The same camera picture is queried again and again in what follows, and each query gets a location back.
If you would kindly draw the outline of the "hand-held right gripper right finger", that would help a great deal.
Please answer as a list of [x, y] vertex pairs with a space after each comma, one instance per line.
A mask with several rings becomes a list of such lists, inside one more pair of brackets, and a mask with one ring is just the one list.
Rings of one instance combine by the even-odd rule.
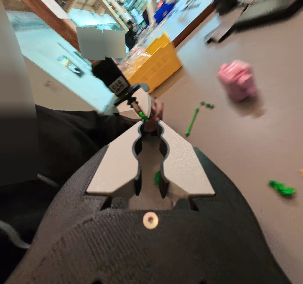
[[173, 205], [179, 199], [191, 200], [215, 195], [193, 146], [163, 121], [158, 123], [160, 163], [159, 190]]

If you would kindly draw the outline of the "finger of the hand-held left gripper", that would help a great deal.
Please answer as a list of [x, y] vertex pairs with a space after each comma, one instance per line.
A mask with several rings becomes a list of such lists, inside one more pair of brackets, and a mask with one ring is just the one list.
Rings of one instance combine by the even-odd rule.
[[133, 102], [132, 107], [138, 113], [142, 111], [148, 119], [150, 118], [151, 114], [151, 96], [145, 90], [137, 90], [133, 94]]
[[140, 120], [140, 115], [127, 103], [121, 103], [117, 106], [119, 115], [127, 120]]

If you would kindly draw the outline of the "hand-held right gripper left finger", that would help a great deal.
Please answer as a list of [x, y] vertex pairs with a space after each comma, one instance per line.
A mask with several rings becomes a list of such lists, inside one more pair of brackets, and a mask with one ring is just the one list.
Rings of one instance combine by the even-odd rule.
[[99, 166], [87, 189], [88, 195], [121, 197], [129, 201], [142, 189], [142, 128], [139, 121], [105, 147]]

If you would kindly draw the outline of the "thin green rod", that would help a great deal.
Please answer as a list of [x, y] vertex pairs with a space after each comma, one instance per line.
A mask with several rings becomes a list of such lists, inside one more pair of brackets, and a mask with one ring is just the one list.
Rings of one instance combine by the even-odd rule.
[[194, 122], [195, 122], [195, 119], [197, 117], [198, 112], [199, 112], [199, 107], [195, 108], [195, 111], [194, 111], [194, 114], [192, 116], [192, 119], [191, 119], [191, 122], [189, 124], [189, 127], [188, 127], [187, 131], [185, 132], [185, 136], [186, 137], [188, 137], [190, 135], [190, 133], [191, 133], [191, 130], [192, 130], [192, 127], [194, 125]]

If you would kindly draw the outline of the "person's left forearm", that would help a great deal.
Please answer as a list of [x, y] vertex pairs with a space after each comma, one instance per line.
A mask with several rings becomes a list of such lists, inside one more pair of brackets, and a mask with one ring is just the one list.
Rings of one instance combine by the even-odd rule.
[[92, 156], [135, 124], [118, 114], [60, 111], [37, 104], [35, 108], [39, 154]]

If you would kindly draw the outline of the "person's left hand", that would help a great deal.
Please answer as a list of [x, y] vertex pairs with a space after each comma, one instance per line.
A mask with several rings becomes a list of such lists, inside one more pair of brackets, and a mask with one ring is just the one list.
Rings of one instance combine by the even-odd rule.
[[144, 123], [144, 131], [151, 133], [157, 130], [158, 123], [163, 120], [164, 103], [156, 97], [151, 97], [151, 114], [147, 122]]

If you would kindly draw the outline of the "yellow plastic bin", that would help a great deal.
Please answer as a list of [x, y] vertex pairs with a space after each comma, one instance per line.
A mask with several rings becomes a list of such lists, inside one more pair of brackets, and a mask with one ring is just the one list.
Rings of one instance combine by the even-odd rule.
[[149, 93], [182, 67], [173, 43], [163, 33], [123, 70], [131, 85], [146, 83]]

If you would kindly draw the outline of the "wooden furniture piece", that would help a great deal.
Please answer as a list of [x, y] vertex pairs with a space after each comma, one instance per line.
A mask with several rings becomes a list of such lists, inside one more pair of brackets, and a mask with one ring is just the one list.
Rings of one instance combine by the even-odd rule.
[[21, 0], [77, 51], [80, 51], [76, 25], [55, 0]]

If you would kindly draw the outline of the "blue plastic bin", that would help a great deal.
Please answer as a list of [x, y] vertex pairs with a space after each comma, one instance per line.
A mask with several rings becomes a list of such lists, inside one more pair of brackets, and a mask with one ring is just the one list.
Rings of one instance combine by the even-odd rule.
[[164, 20], [164, 18], [171, 12], [175, 4], [176, 2], [163, 3], [162, 6], [155, 12], [154, 20], [157, 25], [160, 24]]

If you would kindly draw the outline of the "pink toy figure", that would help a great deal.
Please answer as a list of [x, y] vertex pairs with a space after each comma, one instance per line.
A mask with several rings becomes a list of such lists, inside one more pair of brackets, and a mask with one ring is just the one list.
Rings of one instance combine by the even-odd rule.
[[254, 71], [247, 62], [235, 60], [225, 63], [219, 68], [217, 77], [233, 102], [238, 103], [257, 95]]

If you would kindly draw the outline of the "green curled leaves piece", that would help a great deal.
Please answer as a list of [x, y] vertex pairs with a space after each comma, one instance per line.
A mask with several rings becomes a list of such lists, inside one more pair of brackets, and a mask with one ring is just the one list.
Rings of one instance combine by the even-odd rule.
[[269, 180], [269, 186], [274, 189], [280, 196], [284, 198], [292, 198], [296, 194], [296, 189], [293, 187], [287, 187], [285, 184], [276, 180]]

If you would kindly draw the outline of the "person's black jacket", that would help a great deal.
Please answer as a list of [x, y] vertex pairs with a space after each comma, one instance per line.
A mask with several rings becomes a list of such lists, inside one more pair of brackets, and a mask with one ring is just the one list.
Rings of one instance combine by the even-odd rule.
[[1, 186], [1, 283], [9, 278], [25, 255], [52, 200], [66, 181], [98, 148], [60, 149], [39, 146], [38, 178]]

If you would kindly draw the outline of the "large black battery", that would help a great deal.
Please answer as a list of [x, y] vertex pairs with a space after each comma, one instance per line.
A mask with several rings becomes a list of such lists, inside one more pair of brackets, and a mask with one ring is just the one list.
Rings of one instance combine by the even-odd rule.
[[219, 25], [205, 36], [205, 43], [221, 43], [235, 31], [235, 23], [239, 19], [237, 16], [219, 16], [215, 18], [218, 20]]

